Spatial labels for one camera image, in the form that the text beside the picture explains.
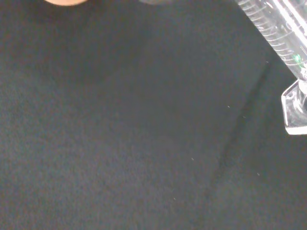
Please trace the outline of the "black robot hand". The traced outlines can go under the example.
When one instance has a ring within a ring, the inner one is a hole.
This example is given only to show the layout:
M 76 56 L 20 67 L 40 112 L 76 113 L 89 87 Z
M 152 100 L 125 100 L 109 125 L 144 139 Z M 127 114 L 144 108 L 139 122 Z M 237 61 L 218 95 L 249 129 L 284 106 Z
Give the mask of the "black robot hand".
M 139 2 L 148 5 L 169 5 L 178 2 L 178 0 L 139 0 Z

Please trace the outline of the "person's hand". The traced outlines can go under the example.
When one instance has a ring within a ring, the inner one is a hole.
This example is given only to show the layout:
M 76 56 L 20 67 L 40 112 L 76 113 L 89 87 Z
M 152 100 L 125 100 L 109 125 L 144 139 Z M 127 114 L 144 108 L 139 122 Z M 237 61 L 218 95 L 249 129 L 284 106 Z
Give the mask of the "person's hand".
M 75 6 L 83 4 L 87 0 L 45 0 L 45 1 L 57 6 Z

